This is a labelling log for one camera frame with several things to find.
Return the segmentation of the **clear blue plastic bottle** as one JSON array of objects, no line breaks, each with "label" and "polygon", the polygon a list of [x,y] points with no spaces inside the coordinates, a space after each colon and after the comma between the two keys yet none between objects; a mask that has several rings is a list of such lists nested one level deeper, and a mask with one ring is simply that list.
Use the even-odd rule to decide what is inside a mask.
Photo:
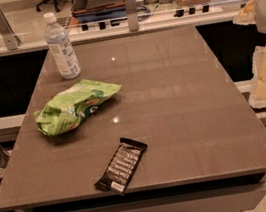
[{"label": "clear blue plastic bottle", "polygon": [[45,13],[43,19],[47,25],[44,38],[56,62],[59,73],[65,79],[77,77],[81,72],[80,65],[67,31],[58,24],[54,13]]}]

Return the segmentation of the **black candy bar wrapper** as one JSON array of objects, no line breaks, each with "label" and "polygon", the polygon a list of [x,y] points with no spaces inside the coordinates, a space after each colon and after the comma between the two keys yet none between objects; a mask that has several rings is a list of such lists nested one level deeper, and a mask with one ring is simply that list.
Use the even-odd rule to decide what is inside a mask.
[{"label": "black candy bar wrapper", "polygon": [[148,145],[123,137],[119,141],[118,148],[95,187],[100,191],[124,195]]}]

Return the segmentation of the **green snack bag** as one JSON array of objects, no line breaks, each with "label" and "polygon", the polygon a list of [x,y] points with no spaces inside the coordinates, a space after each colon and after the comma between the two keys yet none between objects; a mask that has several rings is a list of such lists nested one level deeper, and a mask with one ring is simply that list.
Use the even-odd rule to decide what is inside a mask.
[{"label": "green snack bag", "polygon": [[81,79],[34,113],[37,129],[46,136],[72,131],[121,89],[119,84]]}]

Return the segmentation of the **grey metal post centre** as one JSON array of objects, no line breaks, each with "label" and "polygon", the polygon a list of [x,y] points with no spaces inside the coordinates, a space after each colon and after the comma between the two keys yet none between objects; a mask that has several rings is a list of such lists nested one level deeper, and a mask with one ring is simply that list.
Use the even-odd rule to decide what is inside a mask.
[{"label": "grey metal post centre", "polygon": [[136,0],[124,0],[124,1],[125,1],[129,30],[132,32],[136,32],[139,29]]}]

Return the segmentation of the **grey metal post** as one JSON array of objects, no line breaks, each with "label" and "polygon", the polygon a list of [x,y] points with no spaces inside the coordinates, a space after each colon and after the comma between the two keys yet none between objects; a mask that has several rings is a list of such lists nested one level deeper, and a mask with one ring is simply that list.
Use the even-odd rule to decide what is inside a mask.
[{"label": "grey metal post", "polygon": [[139,29],[136,0],[124,0],[124,1],[125,1],[129,30],[132,32],[136,32]]},{"label": "grey metal post", "polygon": [[0,8],[0,35],[5,43],[7,49],[16,50],[20,47],[21,40],[18,35],[11,28],[10,23],[5,17],[3,11]]}]

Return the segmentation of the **grey metal post left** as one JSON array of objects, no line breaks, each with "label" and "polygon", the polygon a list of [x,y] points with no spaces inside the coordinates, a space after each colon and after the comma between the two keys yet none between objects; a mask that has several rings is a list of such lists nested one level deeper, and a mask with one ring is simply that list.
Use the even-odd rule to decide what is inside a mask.
[{"label": "grey metal post left", "polygon": [[11,28],[10,23],[5,17],[3,11],[0,8],[0,35],[5,43],[7,49],[16,50],[20,47],[21,40],[18,35]]}]

